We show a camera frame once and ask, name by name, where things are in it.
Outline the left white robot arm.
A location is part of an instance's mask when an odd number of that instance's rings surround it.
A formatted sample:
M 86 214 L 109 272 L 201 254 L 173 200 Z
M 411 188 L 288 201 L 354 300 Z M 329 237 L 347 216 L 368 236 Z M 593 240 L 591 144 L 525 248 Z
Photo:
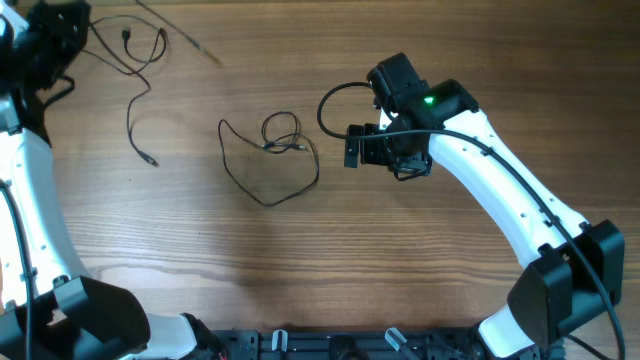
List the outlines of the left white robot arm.
M 224 359 L 183 313 L 146 313 L 94 279 L 66 227 L 39 92 L 66 78 L 91 30 L 84 1 L 1 8 L 1 353 L 9 359 Z

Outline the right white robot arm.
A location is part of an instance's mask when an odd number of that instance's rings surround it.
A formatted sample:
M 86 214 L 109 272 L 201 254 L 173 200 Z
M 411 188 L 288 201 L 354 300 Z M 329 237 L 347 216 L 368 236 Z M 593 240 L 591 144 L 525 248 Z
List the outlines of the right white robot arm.
M 378 63 L 365 84 L 380 119 L 348 128 L 346 165 L 384 166 L 400 181 L 444 167 L 495 221 L 522 266 L 506 304 L 478 326 L 488 356 L 550 346 L 612 311 L 625 252 L 612 222 L 591 224 L 553 195 L 457 81 L 429 85 L 400 53 Z

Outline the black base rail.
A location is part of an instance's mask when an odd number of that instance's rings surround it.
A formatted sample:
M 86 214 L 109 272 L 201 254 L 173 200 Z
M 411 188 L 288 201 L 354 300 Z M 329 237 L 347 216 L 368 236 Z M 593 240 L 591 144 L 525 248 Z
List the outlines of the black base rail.
M 295 332 L 276 330 L 215 331 L 224 346 L 220 359 L 491 359 L 472 328 L 430 328 L 424 331 Z

